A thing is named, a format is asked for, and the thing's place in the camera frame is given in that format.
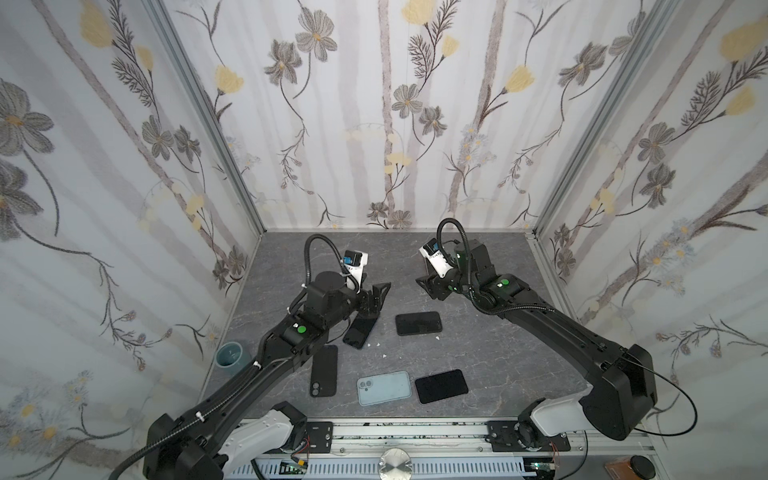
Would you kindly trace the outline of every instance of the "light blue phone case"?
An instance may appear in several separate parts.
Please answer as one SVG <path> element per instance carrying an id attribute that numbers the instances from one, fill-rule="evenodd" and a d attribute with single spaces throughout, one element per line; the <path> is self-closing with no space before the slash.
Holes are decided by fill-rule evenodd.
<path id="1" fill-rule="evenodd" d="M 411 396 L 411 379 L 408 372 L 392 372 L 364 376 L 357 381 L 357 398 L 360 405 L 375 405 Z"/>

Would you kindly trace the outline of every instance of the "gray tabletop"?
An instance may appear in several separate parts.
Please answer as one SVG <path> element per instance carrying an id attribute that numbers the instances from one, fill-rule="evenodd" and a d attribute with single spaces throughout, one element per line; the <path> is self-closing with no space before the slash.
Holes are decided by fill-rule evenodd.
<path id="1" fill-rule="evenodd" d="M 255 354 L 262 335 L 284 317 L 286 307 L 303 282 L 303 245 L 308 235 L 267 233 L 264 236 L 226 332 L 226 341 L 236 340 Z M 414 279 L 425 275 L 418 248 L 432 236 L 396 232 L 329 233 L 328 237 L 342 253 L 349 248 L 369 254 L 368 288 L 374 283 L 392 283 L 379 321 L 368 338 L 370 346 L 357 350 L 341 339 L 334 342 L 339 347 L 339 373 L 333 397 L 310 396 L 312 362 L 309 361 L 256 402 L 249 416 L 259 417 L 282 401 L 291 402 L 309 417 L 517 415 L 537 398 L 556 398 L 586 387 L 572 366 L 522 328 L 498 317 L 482 315 L 458 295 L 451 295 L 444 302 L 431 300 Z M 499 273 L 520 277 L 550 300 L 522 233 L 470 233 L 469 237 L 485 243 Z M 336 268 L 330 248 L 316 240 L 312 250 L 313 275 L 323 270 L 336 271 Z M 441 333 L 396 334 L 395 315 L 430 310 L 440 313 Z M 345 328 L 346 322 L 341 322 L 330 338 Z M 407 399 L 374 406 L 358 403 L 356 380 L 360 377 L 405 370 L 413 382 L 419 377 L 452 369 L 463 371 L 468 395 L 422 405 L 412 387 L 412 396 Z M 222 386 L 227 378 L 226 373 L 214 368 L 207 394 Z"/>

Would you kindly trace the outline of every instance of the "black phone case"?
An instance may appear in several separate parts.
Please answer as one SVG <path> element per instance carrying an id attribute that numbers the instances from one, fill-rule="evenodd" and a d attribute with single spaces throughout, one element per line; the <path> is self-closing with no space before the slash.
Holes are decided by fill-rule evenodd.
<path id="1" fill-rule="evenodd" d="M 415 384 L 422 405 L 469 393 L 464 373 L 459 369 L 424 376 L 416 379 Z"/>
<path id="2" fill-rule="evenodd" d="M 442 332 L 437 312 L 401 313 L 395 316 L 395 328 L 400 336 Z"/>
<path id="3" fill-rule="evenodd" d="M 310 395 L 313 397 L 334 396 L 338 370 L 339 347 L 325 345 L 312 357 Z"/>
<path id="4" fill-rule="evenodd" d="M 368 335 L 371 334 L 371 330 L 373 330 L 373 326 L 376 325 L 376 320 L 378 319 L 378 315 L 368 317 L 358 313 L 352 325 L 349 326 L 346 335 L 344 335 L 342 342 L 361 350 L 365 346 Z"/>

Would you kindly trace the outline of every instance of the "blue cup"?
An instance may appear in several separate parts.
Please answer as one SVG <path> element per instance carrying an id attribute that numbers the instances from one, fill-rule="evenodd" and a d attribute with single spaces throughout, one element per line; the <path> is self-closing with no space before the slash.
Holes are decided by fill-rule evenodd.
<path id="1" fill-rule="evenodd" d="M 227 342 L 216 351 L 214 362 L 217 367 L 234 376 L 250 363 L 250 354 L 238 342 Z"/>

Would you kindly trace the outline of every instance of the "wall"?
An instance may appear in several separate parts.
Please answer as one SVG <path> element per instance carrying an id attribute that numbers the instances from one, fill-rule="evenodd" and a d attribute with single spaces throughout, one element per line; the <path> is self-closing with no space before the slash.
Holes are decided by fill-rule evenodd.
<path id="1" fill-rule="evenodd" d="M 105 478 L 197 400 L 257 239 L 138 2 L 3 2 L 0 76 L 0 470 Z"/>
<path id="2" fill-rule="evenodd" d="M 541 236 L 581 321 L 693 396 L 699 425 L 657 443 L 678 480 L 768 467 L 766 14 L 682 2 Z M 657 386 L 646 427 L 688 427 L 685 398 Z"/>
<path id="3" fill-rule="evenodd" d="M 165 4 L 268 227 L 402 229 L 532 227 L 652 2 Z"/>

